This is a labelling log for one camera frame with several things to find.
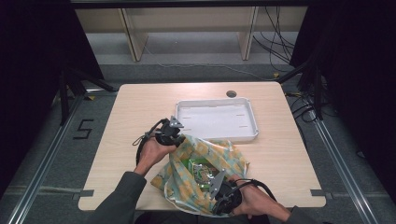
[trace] human hand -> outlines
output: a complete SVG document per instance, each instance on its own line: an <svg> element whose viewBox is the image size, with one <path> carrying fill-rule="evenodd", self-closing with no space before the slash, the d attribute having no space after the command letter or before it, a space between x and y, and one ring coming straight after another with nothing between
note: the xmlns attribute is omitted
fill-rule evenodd
<svg viewBox="0 0 396 224"><path fill-rule="evenodd" d="M240 179L238 175L232 175L229 178L229 181L235 181L238 179ZM245 183L245 181L236 181L238 186L243 183ZM266 214L271 217L275 217L282 222L285 222L289 218L290 211L288 209L286 209L282 204L274 201L256 186L246 185L240 190L242 193L242 202L233 210L233 213L236 216L246 214L247 217L251 219L252 216Z"/></svg>
<svg viewBox="0 0 396 224"><path fill-rule="evenodd" d="M136 165L134 172L145 176L154 164L175 150L176 146L163 146L155 140L155 137L150 137L146 144L143 145L143 150L140 153L140 161Z"/></svg>

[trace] wooden table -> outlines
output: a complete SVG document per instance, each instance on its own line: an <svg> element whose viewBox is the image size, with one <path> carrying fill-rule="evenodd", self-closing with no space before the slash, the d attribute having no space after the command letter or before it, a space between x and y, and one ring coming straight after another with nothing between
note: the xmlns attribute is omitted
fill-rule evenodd
<svg viewBox="0 0 396 224"><path fill-rule="evenodd" d="M109 195L125 171L135 168L137 147L132 142L160 119L175 115L180 100L227 98L227 91L250 100L260 133L247 144L236 145L250 161L247 176L265 183L286 207L321 207L324 197L280 85L276 82L217 82L130 84L120 88L81 197L81 210L94 210ZM149 181L168 162L165 158L147 174L138 210L174 210Z"/></svg>

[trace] plastic bag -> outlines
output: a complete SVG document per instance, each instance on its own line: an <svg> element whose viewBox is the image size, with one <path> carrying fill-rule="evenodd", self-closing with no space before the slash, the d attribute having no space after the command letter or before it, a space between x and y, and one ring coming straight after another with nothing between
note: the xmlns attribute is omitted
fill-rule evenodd
<svg viewBox="0 0 396 224"><path fill-rule="evenodd" d="M218 171L224 169L226 177L237 174L242 178L246 177L248 162L228 140L206 141L190 135L185 136L186 140L169 155L169 162L151 180L151 184L163 190L164 197L181 211L219 217L211 212L216 201L211 200L208 190L195 181L194 175L185 165L185 160L204 158Z"/></svg>

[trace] gray carpet floor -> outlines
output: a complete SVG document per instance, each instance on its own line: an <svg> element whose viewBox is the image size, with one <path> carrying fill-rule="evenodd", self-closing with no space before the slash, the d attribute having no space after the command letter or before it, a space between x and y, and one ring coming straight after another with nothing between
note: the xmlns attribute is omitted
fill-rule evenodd
<svg viewBox="0 0 396 224"><path fill-rule="evenodd" d="M101 50L100 53L96 51L98 62L101 64L106 82L115 87L125 83L264 81L273 78L275 72L274 67L268 63L241 62L230 63L226 66L199 65L193 67L163 67L158 64L146 63L104 63L101 60L110 56L106 56L107 51L105 49ZM262 52L259 50L253 50L253 52L259 52L262 56ZM229 54L230 52L227 52L224 55L229 57ZM277 64L276 67L285 71L292 69L284 64ZM282 86L284 92L296 92L298 80L299 76L284 83ZM94 88L91 83L86 83L86 86L88 89ZM50 167L25 223L83 223L87 218L89 213L78 209L78 200L74 196L85 184L115 99L116 95L104 93L103 95L96 95L93 100L84 100L79 106L61 149ZM303 105L303 101L295 97L287 97L287 100L291 111ZM324 123L347 162L351 173L370 202L376 217L380 223L396 223L395 204L382 188L367 161L357 156L356 152L359 149L343 121L336 116L336 111L331 105L323 107L323 111ZM60 103L56 101L34 146L27 154L0 202L0 223L7 223L7 219L23 190L33 178L35 169L44 157L59 128L60 119ZM84 123L84 128L91 128L92 132L88 139L75 139L74 137L81 136L81 132L78 132L78 125L83 119L92 119L92 121ZM328 150L318 134L316 123L305 122L301 117L296 121L301 126L302 137L306 141L306 150L317 173L320 185L326 193L332 195L331 198L327 199L324 207L304 208L305 212L317 220L331 223L362 223L361 216L349 197ZM271 219L271 222L278 223L274 219Z"/></svg>

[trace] dark sleeve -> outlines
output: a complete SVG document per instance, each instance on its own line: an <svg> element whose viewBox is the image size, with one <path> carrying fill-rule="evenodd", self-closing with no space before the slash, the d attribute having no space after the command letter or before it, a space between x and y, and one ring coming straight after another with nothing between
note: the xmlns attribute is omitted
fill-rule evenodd
<svg viewBox="0 0 396 224"><path fill-rule="evenodd" d="M125 172L116 189L102 201L86 223L133 223L136 203L146 183L142 175Z"/></svg>
<svg viewBox="0 0 396 224"><path fill-rule="evenodd" d="M291 215L289 219L285 222L285 224L317 224L312 217L307 215L303 210L297 206L294 206L291 209Z"/></svg>

